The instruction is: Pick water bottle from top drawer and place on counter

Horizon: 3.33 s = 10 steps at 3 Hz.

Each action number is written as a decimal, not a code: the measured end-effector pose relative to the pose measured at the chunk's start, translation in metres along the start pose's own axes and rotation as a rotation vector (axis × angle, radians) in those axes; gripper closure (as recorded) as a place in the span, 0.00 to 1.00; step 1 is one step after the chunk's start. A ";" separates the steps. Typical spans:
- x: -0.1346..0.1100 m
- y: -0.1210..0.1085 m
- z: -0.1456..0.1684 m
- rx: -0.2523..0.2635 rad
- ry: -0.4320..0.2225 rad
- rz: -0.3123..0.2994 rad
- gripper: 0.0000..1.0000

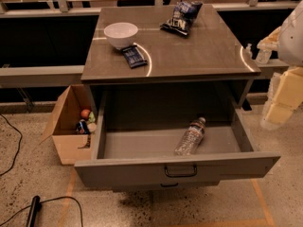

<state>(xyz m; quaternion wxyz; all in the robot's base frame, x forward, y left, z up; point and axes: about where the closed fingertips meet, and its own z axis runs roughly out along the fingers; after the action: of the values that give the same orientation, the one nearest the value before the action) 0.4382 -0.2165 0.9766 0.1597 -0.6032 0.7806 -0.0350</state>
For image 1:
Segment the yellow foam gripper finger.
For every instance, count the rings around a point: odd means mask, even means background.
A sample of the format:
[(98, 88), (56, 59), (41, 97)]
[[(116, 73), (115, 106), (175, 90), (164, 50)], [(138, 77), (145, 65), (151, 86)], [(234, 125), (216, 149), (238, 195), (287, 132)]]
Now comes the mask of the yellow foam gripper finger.
[(303, 103), (303, 68), (292, 67), (283, 74), (274, 73), (267, 97), (260, 125), (272, 131), (284, 125)]
[(267, 37), (258, 42), (257, 48), (259, 50), (277, 51), (278, 37), (280, 33), (280, 26), (272, 31)]

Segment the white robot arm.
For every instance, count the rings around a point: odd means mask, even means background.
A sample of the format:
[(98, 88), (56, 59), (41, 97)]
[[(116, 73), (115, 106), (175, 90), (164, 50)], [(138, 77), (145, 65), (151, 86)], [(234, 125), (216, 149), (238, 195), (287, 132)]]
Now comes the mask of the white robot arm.
[(296, 8), (271, 34), (258, 43), (256, 61), (267, 64), (273, 51), (289, 65), (283, 74), (274, 73), (261, 126), (275, 130), (285, 124), (303, 103), (303, 11)]

